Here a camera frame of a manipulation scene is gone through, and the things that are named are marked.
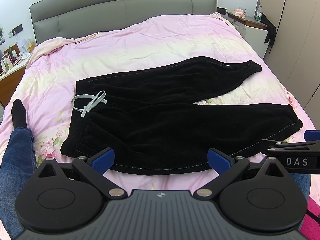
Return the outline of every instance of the black pants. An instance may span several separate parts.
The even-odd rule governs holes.
[[[261,71],[249,61],[225,64],[196,57],[177,64],[114,73],[76,83],[76,95],[106,92],[85,117],[73,110],[61,153],[93,156],[115,150],[111,169],[163,175],[209,169],[207,152],[252,156],[263,138],[284,140],[302,127],[290,105],[211,105],[196,101],[220,96]],[[90,99],[77,99],[82,108]]]

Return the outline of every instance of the potted plant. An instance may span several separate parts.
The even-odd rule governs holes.
[[[3,37],[3,28],[0,27],[0,45],[4,43],[4,37]]]

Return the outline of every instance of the black cable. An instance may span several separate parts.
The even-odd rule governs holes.
[[[310,210],[307,210],[306,213],[309,217],[311,217],[314,221],[320,224],[320,218],[313,214]]]

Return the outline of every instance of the crosshair logo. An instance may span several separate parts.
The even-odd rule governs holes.
[[[156,196],[158,196],[159,198],[163,198],[166,196],[166,194],[164,194],[163,192],[160,192]]]

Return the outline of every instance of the metal screw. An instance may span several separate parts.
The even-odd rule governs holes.
[[[201,188],[197,190],[197,194],[201,197],[209,197],[212,194],[212,191],[207,188]]]
[[[113,188],[109,190],[109,194],[113,197],[121,197],[124,194],[124,190],[122,188]]]

